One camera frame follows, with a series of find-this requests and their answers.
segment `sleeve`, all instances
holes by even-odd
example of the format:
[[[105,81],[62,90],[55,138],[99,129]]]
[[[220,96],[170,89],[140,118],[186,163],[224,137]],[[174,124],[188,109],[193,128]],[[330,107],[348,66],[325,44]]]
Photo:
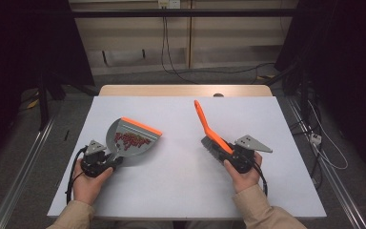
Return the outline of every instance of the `sleeve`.
[[[87,203],[72,200],[61,215],[48,229],[88,229],[93,218],[94,209]]]
[[[270,206],[258,185],[236,194],[233,199],[247,228],[306,228],[284,209]]]

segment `orange handle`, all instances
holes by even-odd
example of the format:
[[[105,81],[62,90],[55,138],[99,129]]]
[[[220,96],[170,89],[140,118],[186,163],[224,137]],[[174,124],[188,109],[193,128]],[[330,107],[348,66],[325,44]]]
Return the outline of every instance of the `orange handle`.
[[[228,146],[228,144],[216,133],[214,132],[207,123],[206,116],[203,113],[203,109],[201,109],[200,103],[195,100],[194,101],[195,110],[197,111],[198,117],[200,118],[201,124],[203,125],[205,134],[214,142],[216,142],[224,151],[228,154],[232,154],[233,150]]]

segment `human hand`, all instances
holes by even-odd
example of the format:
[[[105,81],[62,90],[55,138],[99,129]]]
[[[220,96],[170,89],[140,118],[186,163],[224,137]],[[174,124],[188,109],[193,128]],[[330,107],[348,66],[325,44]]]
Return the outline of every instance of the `human hand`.
[[[82,159],[78,159],[75,164],[75,170],[73,178],[76,180],[73,182],[73,199],[93,205],[100,193],[103,183],[112,175],[112,167],[108,168],[101,175],[93,178],[88,177],[83,173],[81,168]]]
[[[254,158],[256,163],[261,166],[261,155],[258,152],[254,152]],[[239,174],[229,160],[224,160],[224,166],[233,180],[234,189],[237,193],[256,185],[260,179],[260,174],[255,168],[252,168],[246,174]]]

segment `gray floor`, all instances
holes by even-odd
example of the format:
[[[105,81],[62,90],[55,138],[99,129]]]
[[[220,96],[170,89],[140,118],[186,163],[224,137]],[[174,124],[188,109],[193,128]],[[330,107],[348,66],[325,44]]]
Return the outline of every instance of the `gray floor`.
[[[130,59],[135,58],[132,57],[134,54],[128,57],[127,53],[123,53],[123,56]],[[99,63],[102,59],[97,58],[95,61]],[[154,61],[153,63],[152,67],[148,68],[150,72],[144,71],[144,66],[146,65],[139,65],[142,68],[129,67],[130,69],[127,67],[96,66],[98,73],[106,72],[106,74],[96,74],[94,79],[97,87],[105,84],[187,83],[175,74],[165,73],[159,65],[159,61]],[[233,72],[250,69],[251,67],[249,66],[254,65],[218,67],[207,70]],[[261,67],[257,70],[257,75],[271,74],[276,74],[276,71],[271,66]],[[263,83],[262,79],[255,80],[255,70],[243,73],[191,72],[182,73],[181,76],[200,84]],[[56,109],[58,109],[58,114],[46,143],[30,168],[31,173],[26,177],[26,184],[21,188],[20,196],[14,200],[16,203],[14,208],[9,209],[10,217],[8,221],[4,222],[4,225],[7,225],[6,227],[8,228],[45,228],[53,221],[53,219],[47,218],[47,212],[55,195],[58,181],[64,174],[71,151],[73,151],[85,117],[92,104],[91,97],[81,94],[68,86],[65,86],[65,90],[67,91],[67,97],[64,101],[50,100],[51,114],[54,114]],[[277,97],[289,126],[296,123],[297,120],[289,104],[289,97],[283,94],[279,83],[272,86],[272,92]],[[24,97],[29,96],[31,93],[33,93],[33,90],[24,92]],[[296,101],[296,96],[291,96],[290,98],[292,101]],[[33,146],[33,142],[38,134],[38,106],[28,110],[24,109],[25,106],[26,104],[23,104],[20,108],[18,116],[9,130],[8,137],[0,149],[0,204],[21,170],[23,162],[28,157],[30,148]],[[359,158],[353,143],[342,138],[336,122],[332,120],[330,111],[325,110],[324,104],[321,104],[320,110],[322,112],[322,125],[326,133],[335,142],[336,146],[341,149],[349,162],[348,169],[335,170],[335,172],[355,202],[364,222],[366,222],[366,164]],[[293,133],[299,131],[297,128],[293,130]],[[324,138],[323,142],[324,150],[330,160],[336,165],[343,165],[344,159],[339,155],[336,148],[331,145],[327,138]],[[314,155],[305,136],[295,135],[295,143],[308,170],[312,170]],[[303,219],[302,222],[308,228],[356,228],[351,223],[349,216],[345,214],[344,206],[339,201],[329,179],[324,174],[321,176],[319,170],[316,171],[315,179],[318,181],[323,180],[317,192],[328,217],[325,219]],[[112,222],[99,219],[96,219],[92,224],[92,228],[109,228],[111,226]],[[238,222],[237,228],[241,227],[243,225]]]

